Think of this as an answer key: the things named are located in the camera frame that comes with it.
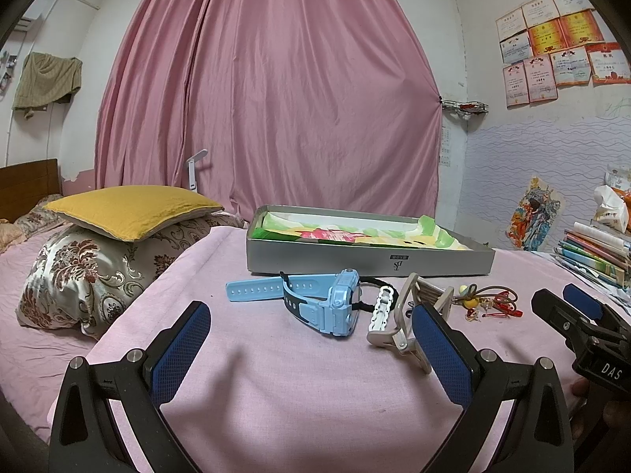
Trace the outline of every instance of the yellow cushion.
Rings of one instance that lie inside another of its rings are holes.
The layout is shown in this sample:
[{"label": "yellow cushion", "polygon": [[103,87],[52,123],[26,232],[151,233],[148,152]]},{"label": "yellow cushion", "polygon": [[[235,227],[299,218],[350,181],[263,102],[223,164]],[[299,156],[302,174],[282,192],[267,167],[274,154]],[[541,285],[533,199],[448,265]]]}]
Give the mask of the yellow cushion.
[{"label": "yellow cushion", "polygon": [[105,237],[138,241],[168,225],[202,217],[223,207],[175,186],[112,186],[49,202],[45,208]]}]

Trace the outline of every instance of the bed sheet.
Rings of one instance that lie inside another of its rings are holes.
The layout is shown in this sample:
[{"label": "bed sheet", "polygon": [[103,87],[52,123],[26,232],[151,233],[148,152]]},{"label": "bed sheet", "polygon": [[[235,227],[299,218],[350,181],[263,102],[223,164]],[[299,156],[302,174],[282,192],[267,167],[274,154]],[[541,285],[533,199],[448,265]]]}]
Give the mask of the bed sheet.
[{"label": "bed sheet", "polygon": [[[361,314],[349,339],[339,340],[301,324],[282,301],[228,302],[225,283],[249,277],[245,234],[217,227],[187,250],[112,325],[87,356],[89,362],[116,361],[133,347],[145,348],[192,300],[201,300],[212,314],[209,337],[162,411],[202,471],[418,473],[460,407],[449,402],[434,373],[424,376],[414,363],[368,344],[368,313]],[[400,287],[404,280],[393,281]],[[568,393],[576,379],[573,354],[532,314],[530,299],[542,287],[561,295],[567,283],[585,288],[583,283],[516,251],[497,251],[489,276],[433,281],[515,289],[523,318],[469,323],[464,308],[454,307],[450,325],[506,361],[550,357]],[[371,302],[376,293],[367,288],[363,299]],[[505,402],[471,471],[484,470],[509,410]],[[136,467],[151,471],[118,403],[114,412]]]},{"label": "bed sheet", "polygon": [[37,253],[59,229],[35,235],[0,254],[0,388],[44,441],[50,438],[46,415],[59,393],[68,362],[86,356],[95,344],[76,329],[21,327],[15,315]]}]

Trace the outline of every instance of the wave pattern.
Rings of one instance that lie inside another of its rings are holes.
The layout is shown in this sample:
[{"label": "wave pattern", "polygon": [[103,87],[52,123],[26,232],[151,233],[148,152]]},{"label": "wave pattern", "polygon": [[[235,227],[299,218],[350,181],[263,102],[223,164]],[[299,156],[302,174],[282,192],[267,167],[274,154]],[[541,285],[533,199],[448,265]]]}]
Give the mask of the wave pattern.
[{"label": "wave pattern", "polygon": [[[575,221],[596,211],[594,188],[604,184],[609,163],[631,163],[631,119],[589,118],[560,127],[552,122],[503,125],[469,134],[458,211],[507,229],[532,176],[566,199],[547,249]],[[506,235],[499,241],[513,248]]]}]

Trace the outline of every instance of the pink curtain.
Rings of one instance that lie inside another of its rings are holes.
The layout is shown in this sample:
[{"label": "pink curtain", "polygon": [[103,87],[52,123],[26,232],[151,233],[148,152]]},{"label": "pink curtain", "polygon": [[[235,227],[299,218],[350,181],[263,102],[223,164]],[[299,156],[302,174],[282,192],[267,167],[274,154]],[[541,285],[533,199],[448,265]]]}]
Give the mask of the pink curtain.
[{"label": "pink curtain", "polygon": [[396,0],[144,0],[103,99],[99,187],[433,216],[441,105]]}]

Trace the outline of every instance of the hanging towel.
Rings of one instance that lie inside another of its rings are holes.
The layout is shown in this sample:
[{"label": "hanging towel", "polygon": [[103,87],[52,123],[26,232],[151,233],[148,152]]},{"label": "hanging towel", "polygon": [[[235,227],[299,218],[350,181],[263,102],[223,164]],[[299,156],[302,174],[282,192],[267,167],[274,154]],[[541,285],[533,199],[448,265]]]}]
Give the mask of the hanging towel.
[{"label": "hanging towel", "polygon": [[27,55],[13,109],[24,110],[24,117],[30,119],[34,108],[69,102],[70,95],[81,89],[82,65],[78,58],[59,58],[48,53]]}]

